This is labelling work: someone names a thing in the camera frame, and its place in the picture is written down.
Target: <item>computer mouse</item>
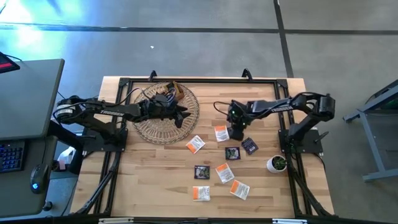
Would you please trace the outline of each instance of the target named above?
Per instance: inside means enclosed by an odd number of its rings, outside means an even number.
[[[33,168],[30,175],[30,189],[34,194],[42,194],[49,182],[49,166],[39,164]]]

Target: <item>desk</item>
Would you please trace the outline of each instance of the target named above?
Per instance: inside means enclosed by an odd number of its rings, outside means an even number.
[[[104,77],[100,100],[115,101],[119,79],[120,77]],[[301,78],[289,78],[287,83],[293,96],[305,91],[304,80]],[[253,83],[183,84],[191,89],[200,103],[200,118],[196,128],[183,141],[158,145],[143,140],[133,125],[127,123],[129,136],[119,167],[112,217],[294,217],[287,173],[272,174],[266,169],[266,161],[280,154],[277,137],[280,126],[277,114],[255,120],[245,130],[245,136],[252,137],[259,150],[249,156],[241,149],[241,160],[228,161],[235,179],[251,187],[246,201],[230,194],[232,181],[222,184],[215,171],[215,167],[226,162],[224,148],[240,146],[240,142],[216,142],[214,126],[225,125],[227,122],[225,115],[213,108],[213,102],[229,102],[231,99],[243,103],[248,100],[275,100],[274,87]],[[150,85],[153,83],[136,83],[133,88],[146,88]],[[134,92],[131,103],[138,94],[138,91]],[[226,107],[220,105],[221,110],[226,110]],[[294,111],[294,116],[298,123],[305,114]],[[104,122],[111,120],[111,117],[104,115],[98,115],[97,118]],[[192,154],[185,145],[195,135],[199,135],[206,145],[196,154]],[[103,152],[95,152],[83,161],[71,212],[81,208],[97,187],[103,157]],[[302,157],[309,189],[324,208],[333,213],[322,163],[311,154],[303,154]],[[195,180],[194,165],[209,165],[210,180]],[[210,186],[209,202],[192,200],[192,186],[196,185]],[[299,187],[297,188],[300,208],[304,211],[302,193]]]

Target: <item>white pot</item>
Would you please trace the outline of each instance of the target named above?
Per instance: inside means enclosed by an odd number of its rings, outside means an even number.
[[[276,173],[285,171],[287,166],[285,166],[285,168],[282,169],[282,170],[277,170],[277,169],[275,169],[275,167],[272,165],[272,160],[273,160],[275,157],[282,157],[282,158],[285,159],[285,157],[280,156],[280,155],[272,156],[272,158],[270,158],[270,159],[267,161],[267,169],[269,170],[269,172],[276,174]]]

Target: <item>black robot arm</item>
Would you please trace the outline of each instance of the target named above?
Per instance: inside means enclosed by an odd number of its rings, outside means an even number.
[[[151,98],[130,105],[71,96],[57,103],[53,115],[59,123],[80,124],[100,133],[106,143],[113,143],[119,140],[120,128],[117,128],[115,123],[104,123],[96,119],[95,114],[119,116],[134,123],[148,119],[174,119],[176,127],[181,128],[183,119],[190,116],[190,113],[184,112],[187,109],[177,104],[175,95],[168,94],[157,93]]]
[[[255,119],[266,118],[272,113],[289,110],[300,110],[307,114],[299,124],[293,124],[289,129],[289,139],[301,141],[307,131],[320,121],[329,121],[335,116],[335,100],[329,94],[322,95],[312,92],[299,93],[293,98],[276,101],[256,100],[245,105],[232,100],[229,104],[227,121],[230,138],[243,140],[243,130]]]

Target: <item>gray desk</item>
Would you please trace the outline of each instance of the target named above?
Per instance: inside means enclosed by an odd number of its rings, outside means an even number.
[[[53,161],[58,138],[46,136],[50,129],[61,128],[50,118],[64,63],[17,62],[20,70],[0,74],[0,140],[25,139],[27,150],[23,171],[0,174],[0,217],[36,214],[44,205],[47,189],[33,194],[30,175],[36,165],[51,167]]]

